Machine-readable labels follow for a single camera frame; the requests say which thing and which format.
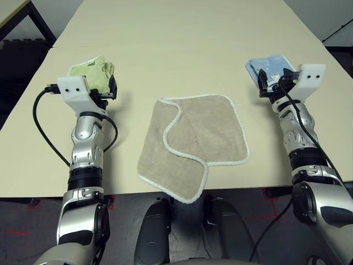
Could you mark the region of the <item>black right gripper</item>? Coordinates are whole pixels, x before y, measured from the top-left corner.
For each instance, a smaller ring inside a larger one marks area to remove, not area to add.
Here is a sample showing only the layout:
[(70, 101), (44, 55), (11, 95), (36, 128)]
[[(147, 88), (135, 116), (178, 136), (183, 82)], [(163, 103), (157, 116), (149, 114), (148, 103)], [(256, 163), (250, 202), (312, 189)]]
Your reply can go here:
[(271, 103), (274, 103), (278, 99), (285, 96), (285, 92), (289, 92), (289, 89), (284, 87), (283, 89), (275, 83), (273, 86), (268, 86), (268, 78), (266, 72), (261, 68), (258, 73), (258, 87), (259, 87), (259, 97), (269, 98)]

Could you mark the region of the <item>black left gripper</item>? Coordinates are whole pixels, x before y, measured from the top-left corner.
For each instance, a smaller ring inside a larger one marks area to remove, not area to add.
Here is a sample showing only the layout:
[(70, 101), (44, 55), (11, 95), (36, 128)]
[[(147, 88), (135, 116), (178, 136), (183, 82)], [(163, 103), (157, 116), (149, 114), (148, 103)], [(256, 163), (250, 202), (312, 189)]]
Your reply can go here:
[(111, 75), (109, 79), (109, 88), (110, 92), (107, 93), (99, 93), (97, 89), (90, 90), (90, 98), (100, 109), (106, 110), (108, 106), (108, 99), (116, 99), (117, 84), (113, 75)]

